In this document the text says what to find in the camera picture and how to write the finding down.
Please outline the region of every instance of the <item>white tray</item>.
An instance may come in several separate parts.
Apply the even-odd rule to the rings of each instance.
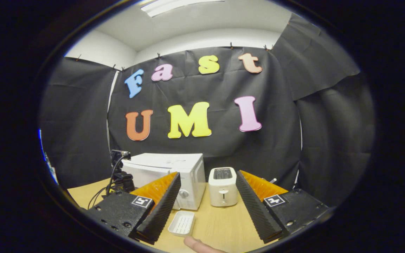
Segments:
[[[192,235],[195,224],[195,213],[178,211],[168,227],[168,231],[174,235],[186,237]]]

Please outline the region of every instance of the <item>ceiling light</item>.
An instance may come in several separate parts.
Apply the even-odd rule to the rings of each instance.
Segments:
[[[224,2],[225,0],[157,0],[149,5],[145,5],[141,10],[150,17],[157,16],[169,10],[179,8],[185,5],[199,4],[205,2]]]

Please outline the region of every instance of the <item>black curtain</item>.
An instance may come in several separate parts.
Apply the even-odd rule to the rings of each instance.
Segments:
[[[248,72],[238,56],[251,53],[257,57],[258,74]],[[198,60],[202,56],[218,57],[220,70],[201,74]],[[153,82],[156,66],[172,64],[170,80]],[[143,69],[142,90],[129,98],[124,83],[137,70]],[[108,114],[112,149],[142,153],[203,153],[206,177],[216,167],[233,167],[267,180],[277,178],[280,186],[291,189],[297,173],[301,152],[301,131],[296,104],[285,85],[283,70],[271,51],[260,48],[213,47],[187,50],[161,56],[129,67],[120,73],[111,96]],[[233,100],[254,96],[254,111],[262,128],[241,132],[241,116]],[[182,105],[187,114],[197,102],[209,102],[207,120],[212,135],[181,136],[169,139],[170,113],[168,107]],[[127,136],[128,112],[151,109],[151,129],[148,138],[132,141]],[[143,128],[143,117],[136,120],[136,129]]]
[[[43,148],[63,188],[111,174],[107,107],[115,70],[63,58],[53,70],[40,108]]]
[[[298,182],[327,205],[338,205],[358,183],[373,146],[366,79],[338,43],[295,14],[273,53],[301,118]]]

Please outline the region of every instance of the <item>table surface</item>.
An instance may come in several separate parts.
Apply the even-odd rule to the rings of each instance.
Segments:
[[[95,193],[108,183],[109,179],[105,179],[86,186],[71,188],[68,191],[80,207],[87,208]],[[264,244],[260,240],[240,194],[237,198],[238,203],[236,205],[213,207],[210,205],[209,187],[206,183],[199,209],[196,211],[182,209],[195,213],[192,236],[214,248],[229,253],[247,252],[275,242]],[[101,200],[103,199],[99,196],[96,203]],[[171,211],[159,240],[154,245],[144,244],[172,253],[193,253],[193,250],[185,246],[183,237],[175,236],[168,231],[177,211],[174,209]]]

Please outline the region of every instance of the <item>finger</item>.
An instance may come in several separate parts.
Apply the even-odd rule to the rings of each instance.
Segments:
[[[201,240],[196,240],[191,236],[185,237],[184,244],[197,253],[226,253],[219,249],[212,248],[209,245],[202,243]]]

